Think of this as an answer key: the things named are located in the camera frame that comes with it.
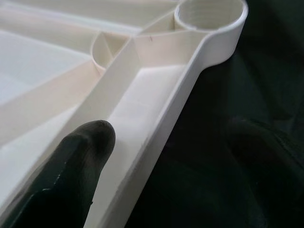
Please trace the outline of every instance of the inner wall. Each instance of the inner wall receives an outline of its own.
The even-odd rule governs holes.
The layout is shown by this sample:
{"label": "inner wall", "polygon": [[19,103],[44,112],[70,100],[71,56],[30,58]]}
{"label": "inner wall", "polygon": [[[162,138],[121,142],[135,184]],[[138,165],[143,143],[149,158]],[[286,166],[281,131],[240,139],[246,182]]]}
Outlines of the inner wall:
{"label": "inner wall", "polygon": [[92,40],[97,34],[96,29],[2,7],[0,29],[85,54],[90,54]]}
{"label": "inner wall", "polygon": [[134,38],[142,67],[185,65],[206,33],[179,31],[142,35]]}
{"label": "inner wall", "polygon": [[176,2],[170,1],[125,0],[10,0],[9,2],[20,7],[33,7],[135,27],[145,26],[152,20],[173,10],[177,5]]}
{"label": "inner wall", "polygon": [[187,0],[176,9],[183,26],[215,30],[236,21],[243,12],[241,0]]}

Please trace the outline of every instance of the black cloth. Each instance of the black cloth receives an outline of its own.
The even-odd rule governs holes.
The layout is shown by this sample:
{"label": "black cloth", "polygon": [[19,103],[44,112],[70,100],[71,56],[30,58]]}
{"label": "black cloth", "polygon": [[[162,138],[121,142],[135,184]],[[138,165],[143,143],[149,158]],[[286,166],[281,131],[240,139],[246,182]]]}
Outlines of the black cloth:
{"label": "black cloth", "polygon": [[304,1],[247,2],[234,55],[200,74],[127,228],[304,227]]}

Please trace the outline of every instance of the white 3d printed part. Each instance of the white 3d printed part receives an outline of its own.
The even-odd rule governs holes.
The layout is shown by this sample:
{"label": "white 3d printed part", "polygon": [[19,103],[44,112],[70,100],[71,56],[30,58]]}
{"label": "white 3d printed part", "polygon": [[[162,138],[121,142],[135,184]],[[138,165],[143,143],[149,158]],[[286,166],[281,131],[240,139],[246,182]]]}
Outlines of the white 3d printed part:
{"label": "white 3d printed part", "polygon": [[247,14],[243,0],[0,0],[0,214],[65,135],[104,119],[116,144],[85,227],[123,227]]}

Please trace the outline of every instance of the cylindrical holder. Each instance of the cylindrical holder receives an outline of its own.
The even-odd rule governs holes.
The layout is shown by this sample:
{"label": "cylindrical holder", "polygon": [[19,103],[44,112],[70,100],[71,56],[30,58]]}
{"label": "cylindrical holder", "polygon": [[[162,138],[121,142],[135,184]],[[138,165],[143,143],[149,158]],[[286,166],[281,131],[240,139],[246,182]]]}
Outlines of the cylindrical holder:
{"label": "cylindrical holder", "polygon": [[217,30],[240,18],[242,0],[187,0],[175,10],[175,26],[203,31]]}

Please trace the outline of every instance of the plastic tray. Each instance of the plastic tray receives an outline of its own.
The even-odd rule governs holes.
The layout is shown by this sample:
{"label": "plastic tray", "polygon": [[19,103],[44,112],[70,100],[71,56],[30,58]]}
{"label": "plastic tray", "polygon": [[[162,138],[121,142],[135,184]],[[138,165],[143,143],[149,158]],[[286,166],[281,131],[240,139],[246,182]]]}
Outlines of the plastic tray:
{"label": "plastic tray", "polygon": [[85,227],[123,227],[200,72],[234,52],[243,0],[0,1],[0,213],[79,125],[116,131]]}

